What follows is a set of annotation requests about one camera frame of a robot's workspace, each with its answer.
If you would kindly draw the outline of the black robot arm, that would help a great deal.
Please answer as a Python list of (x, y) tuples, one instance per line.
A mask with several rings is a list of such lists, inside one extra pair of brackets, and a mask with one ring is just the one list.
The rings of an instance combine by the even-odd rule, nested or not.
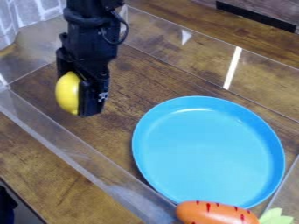
[(117, 12), (125, 0), (67, 0), (63, 16), (68, 31), (60, 34), (62, 46), (56, 50), (58, 76), (68, 72), (79, 79), (79, 106), (75, 115), (99, 114), (108, 98), (108, 63), (118, 57), (121, 24), (127, 24)]

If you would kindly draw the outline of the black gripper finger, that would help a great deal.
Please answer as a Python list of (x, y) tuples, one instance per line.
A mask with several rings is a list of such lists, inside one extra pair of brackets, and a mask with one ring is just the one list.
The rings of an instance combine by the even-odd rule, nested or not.
[(56, 51), (56, 67), (59, 78), (74, 70), (74, 60), (63, 47)]
[(103, 111), (108, 99), (110, 79), (79, 82), (79, 116), (88, 117)]

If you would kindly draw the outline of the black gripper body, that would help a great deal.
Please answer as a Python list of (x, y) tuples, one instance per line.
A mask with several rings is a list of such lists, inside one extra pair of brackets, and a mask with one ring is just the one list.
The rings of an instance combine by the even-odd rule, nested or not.
[(122, 44), (122, 17), (115, 10), (84, 15), (71, 7), (63, 10), (63, 16), (68, 31), (60, 35), (60, 42), (74, 60), (72, 72), (84, 80), (110, 79), (108, 63), (118, 57)]

